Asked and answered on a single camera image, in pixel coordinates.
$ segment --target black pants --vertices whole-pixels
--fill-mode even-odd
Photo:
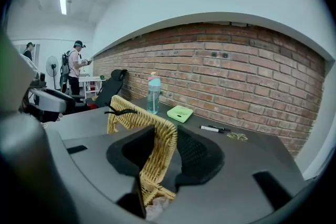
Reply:
[[[71,94],[79,95],[79,81],[78,78],[69,76],[69,84],[71,86]]]

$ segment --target green soap dish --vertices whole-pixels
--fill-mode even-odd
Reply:
[[[168,117],[175,119],[179,122],[185,122],[194,111],[191,109],[185,108],[183,106],[177,105],[176,107],[167,111]]]

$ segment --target water bottle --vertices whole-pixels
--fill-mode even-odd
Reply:
[[[159,110],[161,80],[160,77],[156,75],[156,72],[152,72],[148,80],[147,111],[152,114],[157,114]]]

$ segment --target white table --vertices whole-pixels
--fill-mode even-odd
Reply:
[[[83,90],[84,90],[84,96],[85,99],[87,98],[87,93],[98,93],[101,89],[102,82],[105,81],[105,79],[100,79],[100,77],[79,77],[78,79],[79,83],[83,82]],[[95,82],[94,90],[91,90],[92,85],[90,85],[90,82]]]

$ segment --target white shirt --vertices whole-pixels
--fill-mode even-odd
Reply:
[[[74,63],[78,63],[78,51],[74,48],[69,52],[69,68],[70,68],[70,77],[78,78],[79,77],[79,68],[75,68]]]

